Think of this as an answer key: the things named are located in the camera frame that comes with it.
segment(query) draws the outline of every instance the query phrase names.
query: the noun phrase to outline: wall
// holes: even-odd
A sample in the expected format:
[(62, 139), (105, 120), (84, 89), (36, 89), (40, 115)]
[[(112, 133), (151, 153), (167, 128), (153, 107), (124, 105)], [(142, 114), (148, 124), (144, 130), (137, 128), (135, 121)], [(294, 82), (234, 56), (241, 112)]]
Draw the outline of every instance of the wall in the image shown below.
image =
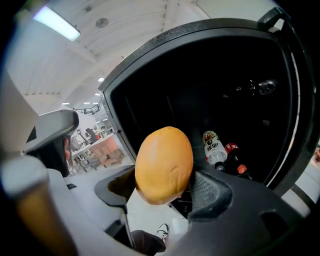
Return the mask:
[(177, 27), (186, 23), (209, 19), (197, 5), (188, 0), (180, 0), (176, 11), (176, 18), (172, 27)]
[[(278, 4), (272, 0), (198, 0), (196, 4), (210, 18), (238, 18), (257, 21)], [(282, 21), (276, 27), (282, 28)]]

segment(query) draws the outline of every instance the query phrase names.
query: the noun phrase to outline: plastic bottle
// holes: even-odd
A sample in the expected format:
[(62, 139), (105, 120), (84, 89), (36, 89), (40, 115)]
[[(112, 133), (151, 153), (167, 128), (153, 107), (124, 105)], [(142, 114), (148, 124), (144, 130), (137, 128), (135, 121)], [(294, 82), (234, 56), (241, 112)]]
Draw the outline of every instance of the plastic bottle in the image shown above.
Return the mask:
[(203, 134), (202, 140), (207, 163), (215, 166), (219, 171), (224, 171), (223, 162), (226, 161), (228, 154), (218, 135), (214, 131), (208, 130)]
[(239, 147), (235, 143), (228, 143), (225, 147), (228, 154), (227, 165), (230, 167), (230, 174), (243, 175), (246, 174), (252, 180), (247, 167), (245, 165), (245, 158)]

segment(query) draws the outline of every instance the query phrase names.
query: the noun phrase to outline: ceiling light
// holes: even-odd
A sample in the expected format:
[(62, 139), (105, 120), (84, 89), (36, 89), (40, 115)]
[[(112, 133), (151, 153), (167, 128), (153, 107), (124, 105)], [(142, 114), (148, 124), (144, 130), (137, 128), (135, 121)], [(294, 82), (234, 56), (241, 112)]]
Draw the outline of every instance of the ceiling light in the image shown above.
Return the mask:
[(76, 40), (80, 36), (80, 32), (75, 29), (66, 20), (60, 17), (53, 10), (44, 6), (34, 17), (35, 21), (38, 21), (49, 28), (57, 31), (59, 34), (68, 38), (70, 41)]

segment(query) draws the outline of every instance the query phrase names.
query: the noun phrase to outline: shoe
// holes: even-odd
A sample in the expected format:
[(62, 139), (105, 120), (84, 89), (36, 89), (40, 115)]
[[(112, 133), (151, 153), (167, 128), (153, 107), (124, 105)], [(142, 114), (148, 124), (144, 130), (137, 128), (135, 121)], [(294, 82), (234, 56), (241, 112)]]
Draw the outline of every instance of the shoe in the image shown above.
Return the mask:
[(166, 243), (166, 240), (168, 239), (169, 236), (169, 232), (170, 232), (170, 226), (166, 223), (163, 223), (159, 228), (158, 231), (156, 232), (156, 236), (160, 239), (162, 239), (162, 241), (164, 243)]

